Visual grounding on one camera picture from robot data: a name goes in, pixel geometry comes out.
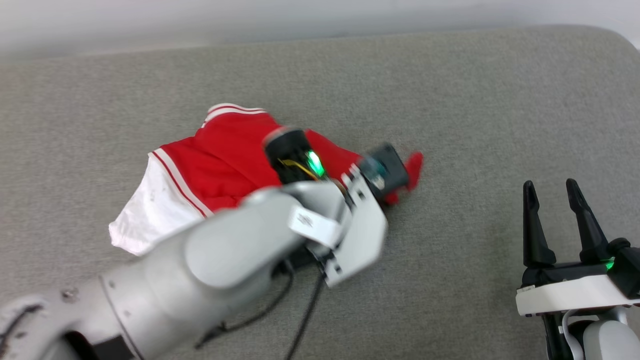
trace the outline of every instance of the black cable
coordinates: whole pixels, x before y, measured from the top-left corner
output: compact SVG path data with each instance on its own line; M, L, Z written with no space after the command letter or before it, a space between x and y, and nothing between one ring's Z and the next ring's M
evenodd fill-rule
M196 343L195 348L196 349L202 348L207 342L213 340L214 338L217 338L222 334L228 334L230 332L238 331L244 327L247 327L253 324L254 322L261 320L262 318L267 316L272 310L274 310L276 306L282 301L282 299L284 299L284 297L289 293L289 290L291 290L291 287L293 286L294 270L291 265L291 262L285 261L284 267L286 269L287 274L289 274L289 280L287 281L287 285L285 285L284 289L282 289L282 291L278 294L278 296L275 299L273 299L273 301L269 304L269 306L267 306L267 308L262 310L257 315L251 317L250 319L230 327L227 327L226 323L222 322L220 325L217 325L213 329L207 331L207 333L204 334L202 339L198 343Z
M42 309L42 305L31 305L25 307L24 310L22 310L22 312L18 316L16 316L15 319L13 319L4 334L0 334L0 358L4 356L4 352L6 351L6 344L8 342L9 335L18 326L22 318L24 318L27 314L35 313L40 309Z
M305 316L302 318L302 321L300 322L300 326L298 327L298 332L296 333L296 337L293 340L291 347L289 348L289 353L287 354L286 360L293 359L293 355L296 353L296 350L300 345L302 336L305 334L305 330L307 329L307 325L309 323L309 320L311 319L311 314L314 312L314 309L316 308L318 297L320 296L320 291L322 290L322 287L324 284L324 278L325 278L324 271L323 270L321 271L322 272L318 277L318 280L316 281L316 287L314 288L314 292L311 295L311 301L307 306L307 311L305 312Z

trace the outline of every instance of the gray cushion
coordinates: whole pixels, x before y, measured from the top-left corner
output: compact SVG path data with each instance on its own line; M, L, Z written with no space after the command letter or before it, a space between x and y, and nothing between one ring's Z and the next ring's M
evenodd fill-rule
M515 306L522 184L536 185L560 261L580 249L567 177L610 240L640 245L639 95L631 44L567 26L5 65L0 303L131 259L110 245L107 224L147 153L192 135L209 106L234 102L354 151L389 141L426 157L419 189L388 212L383 258L323 292L298 359L543 359L542 321ZM300 274L253 327L166 358L282 358L315 276ZM632 312L636 332L639 320Z

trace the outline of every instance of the green led light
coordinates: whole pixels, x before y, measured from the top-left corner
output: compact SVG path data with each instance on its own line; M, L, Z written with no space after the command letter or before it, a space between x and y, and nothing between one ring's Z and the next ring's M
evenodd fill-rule
M311 168L311 170L313 170L313 172L315 172L318 175L318 177L323 177L325 171L324 171L324 167L322 166L322 162L320 161L320 158L318 158L318 155L313 151L309 151L307 153L307 157L308 157L307 163L309 164L309 167Z

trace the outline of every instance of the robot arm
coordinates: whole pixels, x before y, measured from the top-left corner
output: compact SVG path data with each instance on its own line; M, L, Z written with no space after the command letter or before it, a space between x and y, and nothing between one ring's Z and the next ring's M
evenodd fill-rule
M524 184L524 265L518 312L540 316L550 360L637 359L640 341L627 326L627 308L640 304L640 249L609 243L578 184L566 182L580 231L580 262L556 264L547 246L533 183ZM571 322L578 316L598 320Z
M263 295L301 247L324 259L335 286L380 256L387 221L378 200L406 177L384 170L401 164L392 147L375 156L345 175L346 189L285 169L291 184L259 190L132 263L17 299L0 311L0 359L156 358Z

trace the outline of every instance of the label sticker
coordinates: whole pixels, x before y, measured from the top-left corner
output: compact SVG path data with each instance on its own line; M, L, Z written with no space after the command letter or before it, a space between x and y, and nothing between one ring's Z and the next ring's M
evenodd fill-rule
M342 227L337 221L326 218L302 206L296 206L291 212L289 228L294 233L302 235L309 240L317 241L331 249L335 249L342 232Z

